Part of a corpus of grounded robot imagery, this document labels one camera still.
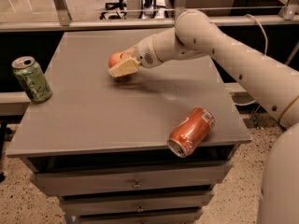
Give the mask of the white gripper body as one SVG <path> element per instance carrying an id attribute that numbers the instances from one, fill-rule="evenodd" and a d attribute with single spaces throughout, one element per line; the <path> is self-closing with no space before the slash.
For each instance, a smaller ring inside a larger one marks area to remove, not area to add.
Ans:
<path id="1" fill-rule="evenodd" d="M 140 61 L 140 65 L 145 68 L 153 68 L 162 64 L 154 49 L 154 36 L 142 39 L 135 46 L 134 55 Z"/>

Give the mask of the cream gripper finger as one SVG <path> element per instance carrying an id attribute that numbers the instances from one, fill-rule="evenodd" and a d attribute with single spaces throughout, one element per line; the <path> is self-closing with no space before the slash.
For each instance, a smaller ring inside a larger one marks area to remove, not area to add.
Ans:
<path id="1" fill-rule="evenodd" d="M 135 46 L 130 47 L 129 49 L 124 50 L 121 53 L 122 58 L 126 58 L 128 56 L 133 56 L 135 54 Z"/>
<path id="2" fill-rule="evenodd" d="M 109 73 L 113 77 L 125 77 L 138 71 L 139 62 L 132 57 L 126 58 L 124 61 L 117 63 L 109 68 Z"/>

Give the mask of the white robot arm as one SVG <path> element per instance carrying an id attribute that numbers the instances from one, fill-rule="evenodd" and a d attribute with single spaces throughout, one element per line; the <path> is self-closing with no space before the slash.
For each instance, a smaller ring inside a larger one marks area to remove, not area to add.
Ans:
<path id="1" fill-rule="evenodd" d="M 209 17 L 188 10 L 175 26 L 148 36 L 108 62 L 113 77 L 194 55 L 214 59 L 285 128 L 263 173 L 257 224 L 299 224 L 299 72 L 223 33 Z"/>

